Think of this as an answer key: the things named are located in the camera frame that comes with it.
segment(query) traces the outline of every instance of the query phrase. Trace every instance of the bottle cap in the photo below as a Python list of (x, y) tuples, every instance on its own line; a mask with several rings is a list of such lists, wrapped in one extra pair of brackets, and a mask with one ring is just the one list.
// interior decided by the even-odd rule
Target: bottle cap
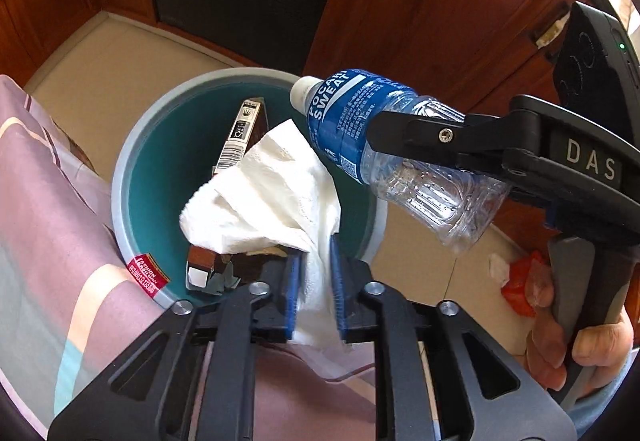
[(300, 114), (306, 114), (306, 95), (308, 95), (312, 88), (321, 83), (322, 80), (314, 76), (303, 76), (300, 78), (295, 84), (293, 84), (293, 87), (291, 87), (291, 94), (289, 96), (291, 106)]

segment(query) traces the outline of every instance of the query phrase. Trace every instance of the blue bottle label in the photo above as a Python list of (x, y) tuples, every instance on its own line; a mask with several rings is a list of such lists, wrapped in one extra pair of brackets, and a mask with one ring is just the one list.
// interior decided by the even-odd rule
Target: blue bottle label
[(307, 113), (312, 144), (359, 183), (367, 123), (386, 105), (386, 98), (411, 90), (361, 69), (336, 72), (322, 82)]

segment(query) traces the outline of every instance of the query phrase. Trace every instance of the blue sleeve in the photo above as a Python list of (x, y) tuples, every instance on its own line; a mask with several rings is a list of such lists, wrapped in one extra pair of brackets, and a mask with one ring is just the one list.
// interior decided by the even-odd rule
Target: blue sleeve
[(629, 368), (631, 368), (631, 364), (637, 353), (638, 350), (636, 349), (629, 354), (629, 357), (626, 358), (625, 366), (616, 379), (599, 391), (578, 400), (575, 406), (568, 412), (569, 417), (574, 421), (578, 438), (588, 430), (609, 404), (609, 401), (611, 401), (611, 398), (620, 387), (626, 373), (628, 373)]

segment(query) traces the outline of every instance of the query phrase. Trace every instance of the teal trash can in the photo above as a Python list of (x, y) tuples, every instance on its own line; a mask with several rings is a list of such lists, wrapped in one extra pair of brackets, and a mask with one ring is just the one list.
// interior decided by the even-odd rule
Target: teal trash can
[[(177, 299), (196, 304), (220, 297), (185, 287), (189, 243), (178, 218), (212, 166), (243, 100), (264, 98), (270, 127), (293, 119), (308, 139), (305, 117), (289, 103), (298, 78), (262, 68), (210, 72), (169, 91), (140, 118), (116, 164), (111, 210), (125, 262), (149, 253), (170, 279), (154, 299), (168, 308)], [(334, 178), (342, 206), (340, 245), (345, 254), (370, 262), (385, 230), (386, 201), (370, 193), (321, 156)]]

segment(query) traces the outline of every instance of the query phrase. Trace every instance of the clear plastic bottle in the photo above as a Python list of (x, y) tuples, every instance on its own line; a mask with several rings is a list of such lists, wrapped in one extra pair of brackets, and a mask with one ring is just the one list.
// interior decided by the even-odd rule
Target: clear plastic bottle
[(455, 252), (480, 238), (509, 186), (487, 176), (374, 152), (367, 123), (381, 110), (463, 121), (464, 115), (430, 96), (360, 69), (327, 80), (300, 78), (292, 106), (307, 115), (313, 145), (380, 199), (402, 206)]

